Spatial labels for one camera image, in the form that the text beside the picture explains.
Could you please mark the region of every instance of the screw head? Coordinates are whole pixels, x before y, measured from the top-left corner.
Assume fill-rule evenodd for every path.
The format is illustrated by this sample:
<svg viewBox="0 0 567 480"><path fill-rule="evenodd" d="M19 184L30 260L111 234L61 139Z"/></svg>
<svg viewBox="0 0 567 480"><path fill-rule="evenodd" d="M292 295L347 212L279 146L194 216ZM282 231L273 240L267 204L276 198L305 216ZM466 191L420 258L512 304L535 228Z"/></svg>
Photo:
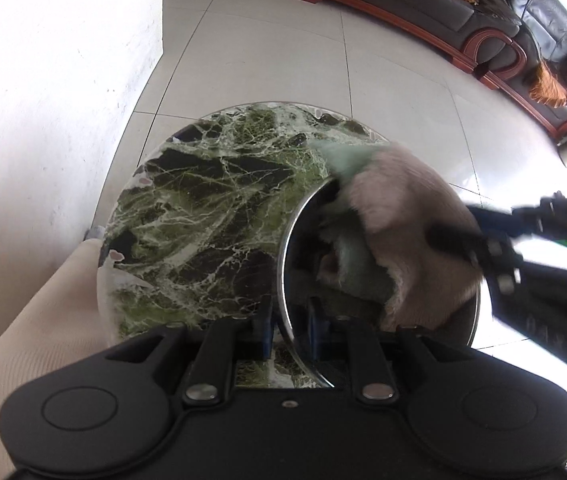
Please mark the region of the screw head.
<svg viewBox="0 0 567 480"><path fill-rule="evenodd" d="M370 400L387 400L395 394L395 390L389 384L371 383L366 384L361 393L363 397Z"/></svg>
<svg viewBox="0 0 567 480"><path fill-rule="evenodd" d="M185 391L185 396L190 400L213 400L217 395L217 387L206 383L193 384Z"/></svg>
<svg viewBox="0 0 567 480"><path fill-rule="evenodd" d="M507 296L515 292L515 280L508 274L501 274L497 276L497 285L499 285L499 290L502 294Z"/></svg>

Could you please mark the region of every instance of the leather sofa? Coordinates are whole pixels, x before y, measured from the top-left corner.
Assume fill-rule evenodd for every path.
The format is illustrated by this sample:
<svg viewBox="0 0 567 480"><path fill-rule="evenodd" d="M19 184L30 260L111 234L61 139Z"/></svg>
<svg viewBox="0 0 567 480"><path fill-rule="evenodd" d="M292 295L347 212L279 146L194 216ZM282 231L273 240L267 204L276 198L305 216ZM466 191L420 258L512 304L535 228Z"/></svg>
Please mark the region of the leather sofa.
<svg viewBox="0 0 567 480"><path fill-rule="evenodd" d="M529 113L540 116L537 117L539 122L544 124L551 136L560 140L567 135L567 105L552 108L539 104L530 98L529 88L541 54L567 89L567 10L558 0L503 1L523 22L514 39L525 53L525 63L518 73L499 77L499 71L511 66L516 59L516 54L505 48L486 64L488 72L483 75L483 81L489 86L502 88L508 94L515 94Z"/></svg>
<svg viewBox="0 0 567 480"><path fill-rule="evenodd" d="M306 0L316 3L321 0ZM512 43L520 20L500 0L335 0L372 14L448 53L471 73Z"/></svg>
<svg viewBox="0 0 567 480"><path fill-rule="evenodd" d="M535 50L525 41L529 38L527 22L532 11L529 8L528 12L521 12L521 5L525 3L516 5L519 0L478 0L477 5L464 0L333 1L367 12L427 41L448 53L455 66L473 73L489 88L503 89L555 140L567 134L567 107L556 110L534 103L528 97L530 74L539 60L535 61ZM538 0L540 7L544 6L544 1ZM567 12L561 4L552 0L552 5L565 21ZM551 28L554 20L553 16L548 16L545 30ZM567 56L567 32L560 43L556 54L561 58L561 71L565 72L567 62L559 53Z"/></svg>

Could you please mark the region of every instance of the grout line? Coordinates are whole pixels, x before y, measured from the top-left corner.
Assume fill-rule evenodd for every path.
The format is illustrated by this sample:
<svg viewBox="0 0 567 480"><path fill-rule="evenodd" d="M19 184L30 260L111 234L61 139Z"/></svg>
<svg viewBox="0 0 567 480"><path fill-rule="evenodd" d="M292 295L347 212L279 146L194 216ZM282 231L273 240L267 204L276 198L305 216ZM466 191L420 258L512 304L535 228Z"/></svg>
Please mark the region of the grout line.
<svg viewBox="0 0 567 480"><path fill-rule="evenodd" d="M148 143L148 139L150 138L150 132L152 131L152 125L154 124L155 120L156 120L156 114L154 114L154 117L152 118L152 122L150 123L150 127L148 128L148 133L146 134L146 140L143 141L143 146L141 147L141 151L138 152L137 168L141 164L141 155L143 155L143 150L146 149L146 144Z"/></svg>
<svg viewBox="0 0 567 480"><path fill-rule="evenodd" d="M456 187L457 189L462 189L462 190L464 190L464 191L468 191L469 193L475 194L475 195L477 195L477 196L483 196L483 195L481 195L481 193L477 193L476 191L473 191L473 190L471 190L471 189L467 189L467 188L465 188L465 187L463 187L463 186L459 186L458 184L452 184L452 182L449 182L448 184L450 184L452 187Z"/></svg>
<svg viewBox="0 0 567 480"><path fill-rule="evenodd" d="M345 46L345 30L343 30L343 12L339 11L341 17L341 34L343 34L343 51L345 52L345 71L348 75L348 95L350 96L350 117L353 117L353 90L350 87L350 67L348 67L348 48Z"/></svg>
<svg viewBox="0 0 567 480"><path fill-rule="evenodd" d="M194 37L195 33L197 32L197 29L199 28L199 25L201 25L201 22L203 20L203 17L205 16L206 12L208 12L208 9L210 9L210 6L212 5L212 2L214 0L210 0L210 3L208 4L208 7L206 8L206 10L203 11L203 14L201 15L201 18L199 19L199 22L197 23L197 26L194 28L192 34L190 35L190 39L188 40L188 43L185 44L185 48L183 49L183 52L181 53L181 56L179 56L179 59L176 62L176 65L174 66L174 70L172 70L172 75L170 76L170 80L167 82L166 85L166 89L164 90L163 95L161 96L161 99L159 100L159 105L158 107L156 107L156 113L154 114L156 116L156 114L159 111L159 108L161 108L161 104L163 103L163 99L166 97L166 92L167 89L170 86L170 83L172 83L172 78L174 77L174 74L176 73L176 69L179 67L179 63L181 62L181 60L183 59L183 55L185 54L185 51L188 50L188 46L190 44L190 42L192 41L192 38Z"/></svg>
<svg viewBox="0 0 567 480"><path fill-rule="evenodd" d="M463 132L463 138L466 141L466 147L468 149L468 155L470 155L470 164L472 164L472 172L475 174L475 183L477 184L477 189L479 190L477 195L481 195L481 188L479 187L479 179L477 177L477 168L475 168L475 162L474 162L474 159L472 158L472 152L470 151L470 144L468 143L468 136L466 135L466 129L463 126L463 121L461 120L461 115L459 114L459 109L457 108L457 102L454 100L454 95L452 94L452 91L450 90L450 88L448 88L447 85L446 85L446 90L448 91L448 94L450 94L450 97L452 99L452 104L454 104L454 110L457 112L457 117L459 118L459 124L461 125L461 131Z"/></svg>
<svg viewBox="0 0 567 480"><path fill-rule="evenodd" d="M505 345L511 345L512 343L520 343L521 341L529 341L530 338L526 337L524 339L518 339L517 341L508 341L507 343L497 343L496 345L490 345L490 346L482 346L481 348L474 348L472 347L474 350L486 350L488 348L497 348L498 346L505 346Z"/></svg>
<svg viewBox="0 0 567 480"><path fill-rule="evenodd" d="M179 119L188 119L189 121L198 121L198 119L192 117L183 117L182 115L171 115L171 114L156 114L160 115L161 117L177 117Z"/></svg>

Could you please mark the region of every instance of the green marble tabletop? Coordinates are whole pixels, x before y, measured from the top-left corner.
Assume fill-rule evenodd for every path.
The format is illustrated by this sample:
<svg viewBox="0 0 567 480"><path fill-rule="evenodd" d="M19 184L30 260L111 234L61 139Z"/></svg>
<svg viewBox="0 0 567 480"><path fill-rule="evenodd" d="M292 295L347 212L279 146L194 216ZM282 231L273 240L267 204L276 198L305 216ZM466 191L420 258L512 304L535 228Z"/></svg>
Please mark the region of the green marble tabletop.
<svg viewBox="0 0 567 480"><path fill-rule="evenodd" d="M110 343L158 324L205 328L272 294L291 213L328 176L310 139L381 141L321 108L256 103L175 133L135 171L106 227L99 309ZM242 386L313 386L276 335L272 359L237 367Z"/></svg>

